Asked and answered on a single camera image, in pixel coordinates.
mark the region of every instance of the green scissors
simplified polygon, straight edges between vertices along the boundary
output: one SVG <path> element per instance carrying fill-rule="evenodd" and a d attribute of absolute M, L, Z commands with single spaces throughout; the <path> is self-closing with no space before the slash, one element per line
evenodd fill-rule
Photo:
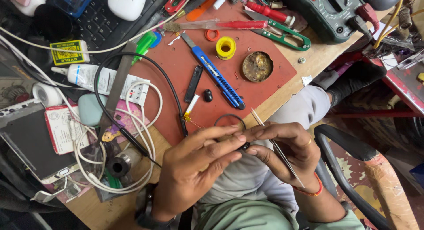
<path fill-rule="evenodd" d="M 244 12 L 246 12 L 246 14 L 248 16 L 250 16 L 252 19 L 254 20 L 267 20 L 268 21 L 268 26 L 273 26 L 275 28 L 278 28 L 280 30 L 283 30 L 283 34 L 281 35 L 281 37 L 277 37 L 275 35 L 273 35 L 272 33 L 264 30 L 264 29 L 255 29 L 255 30 L 251 30 L 257 34 L 260 34 L 262 36 L 265 36 L 267 38 L 270 38 L 272 40 L 275 40 L 279 43 L 285 44 L 291 48 L 294 48 L 296 50 L 299 51 L 306 51 L 311 47 L 311 40 L 308 39 L 307 37 L 304 37 L 303 35 L 299 34 L 298 32 L 294 32 L 293 30 L 285 27 L 284 25 L 278 23 L 277 21 L 271 20 L 270 18 L 268 18 L 267 16 L 264 16 L 262 14 L 256 13 L 254 11 L 250 11 L 250 10 L 244 10 Z M 299 38 L 301 38 L 303 40 L 303 44 L 301 47 L 295 46 L 293 44 L 290 44 L 286 41 L 284 41 L 284 38 L 286 37 L 286 33 L 292 34 L 294 36 L 297 36 Z"/>

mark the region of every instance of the orange rubber ring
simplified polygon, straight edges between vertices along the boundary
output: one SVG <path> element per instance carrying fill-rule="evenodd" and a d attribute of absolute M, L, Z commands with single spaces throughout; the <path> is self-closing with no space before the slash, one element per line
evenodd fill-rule
<path fill-rule="evenodd" d="M 215 33 L 216 33 L 216 36 L 214 37 L 214 38 L 211 38 L 210 36 L 209 36 L 209 34 L 210 34 L 210 32 L 211 31 L 214 31 Z M 205 37 L 206 37 L 206 39 L 207 40 L 209 40 L 209 41 L 217 41 L 218 40 L 218 38 L 219 38 L 219 31 L 217 31 L 217 30 L 206 30 L 205 31 Z"/>

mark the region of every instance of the red mat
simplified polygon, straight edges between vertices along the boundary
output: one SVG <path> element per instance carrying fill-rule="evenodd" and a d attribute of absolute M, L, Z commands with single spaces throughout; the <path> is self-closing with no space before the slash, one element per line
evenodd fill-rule
<path fill-rule="evenodd" d="M 250 20 L 242 10 L 243 8 L 240 2 L 236 5 L 230 5 L 226 1 L 219 10 L 214 10 L 213 8 L 207 10 L 199 17 L 199 20 L 213 18 L 220 18 L 221 21 Z M 186 22 L 186 20 L 182 17 L 177 22 Z M 236 41 L 234 57 L 224 61 L 216 57 L 216 42 L 206 40 L 204 32 L 204 29 L 186 31 L 188 36 L 204 51 L 228 83 L 236 90 L 236 93 L 243 97 L 246 108 L 244 110 L 234 108 L 227 101 L 223 92 L 215 86 L 215 82 L 209 72 L 203 70 L 196 90 L 196 94 L 201 97 L 190 114 L 194 123 L 200 127 L 213 126 L 215 120 L 226 113 L 233 113 L 241 118 L 246 117 L 250 113 L 250 108 L 257 108 L 257 106 L 296 75 L 296 70 L 270 39 L 250 30 L 220 30 L 220 37 L 229 36 Z M 168 46 L 176 37 L 167 32 L 157 47 L 149 49 L 147 56 L 155 60 L 168 74 L 178 94 L 183 113 L 185 113 L 189 103 L 184 102 L 184 96 L 194 68 L 199 62 L 183 38 L 176 40 L 171 46 Z M 255 51 L 266 52 L 274 64 L 271 76 L 261 83 L 247 81 L 242 75 L 242 63 L 244 59 L 247 55 Z M 154 125 L 171 145 L 178 144 L 183 139 L 177 117 L 178 109 L 171 89 L 161 72 L 150 62 L 142 60 L 136 62 L 131 68 L 130 74 L 148 79 L 158 87 L 162 93 L 163 107 L 162 113 Z M 204 101 L 202 93 L 205 89 L 212 91 L 212 102 L 207 103 Z M 149 89 L 144 108 L 147 118 L 153 120 L 159 109 L 159 99 L 152 88 Z M 236 124 L 238 122 L 239 120 L 234 117 L 225 117 L 219 121 L 218 125 Z M 198 129 L 193 123 L 186 123 L 186 126 L 189 134 Z"/>

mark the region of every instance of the sleeve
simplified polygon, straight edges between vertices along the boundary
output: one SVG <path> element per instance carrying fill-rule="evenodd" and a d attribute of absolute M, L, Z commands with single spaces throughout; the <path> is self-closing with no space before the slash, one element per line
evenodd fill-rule
<path fill-rule="evenodd" d="M 337 222 L 310 223 L 312 230 L 363 230 L 364 226 L 358 220 L 352 210 L 346 212 L 346 216 Z"/>

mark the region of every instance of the black shoe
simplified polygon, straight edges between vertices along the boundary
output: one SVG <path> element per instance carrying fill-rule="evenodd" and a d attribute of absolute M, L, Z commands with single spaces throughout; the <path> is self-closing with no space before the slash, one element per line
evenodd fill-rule
<path fill-rule="evenodd" d="M 382 79 L 386 73 L 384 67 L 375 64 L 365 63 L 364 61 L 354 63 L 326 90 L 333 98 L 331 107 L 359 89 Z"/>

